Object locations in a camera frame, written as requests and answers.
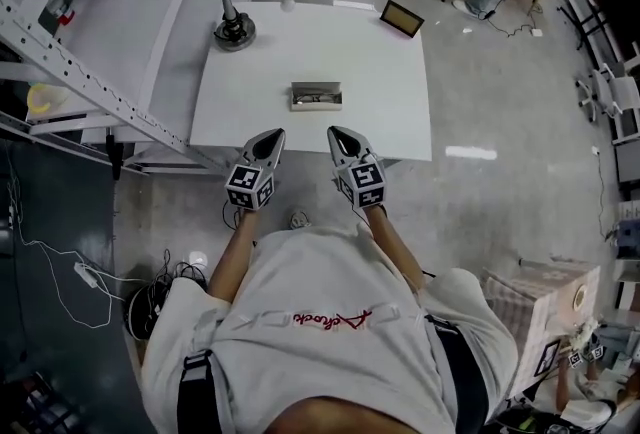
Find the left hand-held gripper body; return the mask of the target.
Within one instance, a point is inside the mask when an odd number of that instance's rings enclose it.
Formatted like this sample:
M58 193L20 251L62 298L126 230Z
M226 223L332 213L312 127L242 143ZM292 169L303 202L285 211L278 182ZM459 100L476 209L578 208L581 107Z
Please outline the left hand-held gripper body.
M255 162L237 162L225 182L227 199L232 206L258 211L264 207L276 190L274 170L279 161L268 161L265 166Z

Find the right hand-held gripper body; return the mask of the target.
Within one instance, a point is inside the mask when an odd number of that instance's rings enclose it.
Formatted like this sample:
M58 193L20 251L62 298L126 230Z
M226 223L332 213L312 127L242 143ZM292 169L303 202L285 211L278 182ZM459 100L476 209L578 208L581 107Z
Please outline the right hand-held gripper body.
M364 209L385 201L387 181L383 167L375 157L367 155L339 166L335 176L338 190L354 208Z

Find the black eyeglasses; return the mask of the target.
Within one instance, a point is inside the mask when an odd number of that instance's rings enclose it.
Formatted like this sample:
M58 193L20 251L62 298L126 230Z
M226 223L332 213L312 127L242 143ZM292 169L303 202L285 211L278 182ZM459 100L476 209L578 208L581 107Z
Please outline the black eyeglasses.
M333 93L342 95L340 82L292 82L290 88L290 110L293 112L332 112L341 111L343 107L343 95L341 104L310 103L293 104L292 96L296 93Z

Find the person's right forearm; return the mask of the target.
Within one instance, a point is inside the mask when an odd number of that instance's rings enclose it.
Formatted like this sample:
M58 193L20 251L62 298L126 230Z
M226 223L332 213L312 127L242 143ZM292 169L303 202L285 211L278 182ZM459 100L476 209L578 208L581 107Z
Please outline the person's right forearm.
M395 265L414 293L425 284L422 269L413 253L394 228L381 205L364 209L370 231L379 248Z

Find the person's left forearm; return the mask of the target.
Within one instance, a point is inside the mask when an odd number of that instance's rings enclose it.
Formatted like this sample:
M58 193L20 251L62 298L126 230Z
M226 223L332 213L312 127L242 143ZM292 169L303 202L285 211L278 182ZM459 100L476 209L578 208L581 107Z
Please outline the person's left forearm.
M207 293L232 303L248 271L258 212L245 210L209 280Z

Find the silver desk lamp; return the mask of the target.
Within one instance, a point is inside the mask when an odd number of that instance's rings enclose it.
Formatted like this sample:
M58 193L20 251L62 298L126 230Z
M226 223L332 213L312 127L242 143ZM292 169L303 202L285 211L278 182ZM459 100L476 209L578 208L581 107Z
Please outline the silver desk lamp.
M245 12L239 12L232 0L221 0L222 21L214 31L214 38L220 49L227 52L240 51L250 46L256 38L256 26ZM280 0L280 8L291 12L296 0Z

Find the black framed cork board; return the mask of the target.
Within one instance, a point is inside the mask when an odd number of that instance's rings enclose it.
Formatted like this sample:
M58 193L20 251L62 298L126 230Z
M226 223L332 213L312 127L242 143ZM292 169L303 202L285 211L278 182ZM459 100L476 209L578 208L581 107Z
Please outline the black framed cork board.
M424 23L422 17L393 0L387 1L379 20L407 38L414 38Z

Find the white metal shelf rack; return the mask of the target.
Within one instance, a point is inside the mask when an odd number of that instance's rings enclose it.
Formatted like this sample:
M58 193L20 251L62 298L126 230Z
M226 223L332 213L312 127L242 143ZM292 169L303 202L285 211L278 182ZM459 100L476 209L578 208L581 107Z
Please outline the white metal shelf rack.
M59 25L53 11L75 16ZM102 160L108 132L135 147L132 171L221 173L229 149L190 142L198 92L221 0L0 0L0 41L21 57L0 77L66 87L56 110L29 114L22 133L53 143L77 131L70 151Z

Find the operator in white clothes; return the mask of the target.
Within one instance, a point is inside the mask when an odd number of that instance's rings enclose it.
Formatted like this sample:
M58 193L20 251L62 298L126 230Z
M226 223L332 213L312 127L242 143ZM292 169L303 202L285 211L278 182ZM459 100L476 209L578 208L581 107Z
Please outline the operator in white clothes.
M454 434L454 373L476 364L495 408L518 363L513 336L478 279L454 268L410 285L360 227L307 227L264 237L232 301L176 279L141 372L158 434L178 434L188 357L207 352L216 385L205 410L226 432L257 434L288 407L330 397L422 434Z

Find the white power strip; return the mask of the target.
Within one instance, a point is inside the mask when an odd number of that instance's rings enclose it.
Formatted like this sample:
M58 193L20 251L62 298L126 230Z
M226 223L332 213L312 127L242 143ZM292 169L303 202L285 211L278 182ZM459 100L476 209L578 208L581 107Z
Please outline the white power strip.
M98 278L100 275L94 269L81 262L74 263L75 273L92 289L99 287Z

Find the pink checkered box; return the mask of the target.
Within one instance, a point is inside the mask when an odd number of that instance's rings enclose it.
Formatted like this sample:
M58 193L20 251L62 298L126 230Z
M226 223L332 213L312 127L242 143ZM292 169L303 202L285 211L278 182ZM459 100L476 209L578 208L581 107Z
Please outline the pink checkered box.
M541 380L555 364L562 339L591 321L599 279L599 266L568 261L522 259L510 273L483 271L484 296L518 350L508 398Z

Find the white office chair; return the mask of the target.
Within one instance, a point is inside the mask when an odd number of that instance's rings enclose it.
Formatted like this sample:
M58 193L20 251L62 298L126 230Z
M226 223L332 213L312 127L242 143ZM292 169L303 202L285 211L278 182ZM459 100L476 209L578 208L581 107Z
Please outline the white office chair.
M626 110L640 109L640 91L633 77L626 74L618 76L603 64L591 71L589 79L589 83L577 79L575 86L585 93L578 105L589 108L590 123L597 121L598 114L615 119Z

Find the black-framed eyeglasses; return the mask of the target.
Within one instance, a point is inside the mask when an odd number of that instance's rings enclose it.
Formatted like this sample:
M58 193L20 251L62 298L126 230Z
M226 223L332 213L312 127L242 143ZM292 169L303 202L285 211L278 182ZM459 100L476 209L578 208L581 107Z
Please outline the black-framed eyeglasses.
M340 93L296 93L292 96L293 104L327 103L341 104L342 95Z

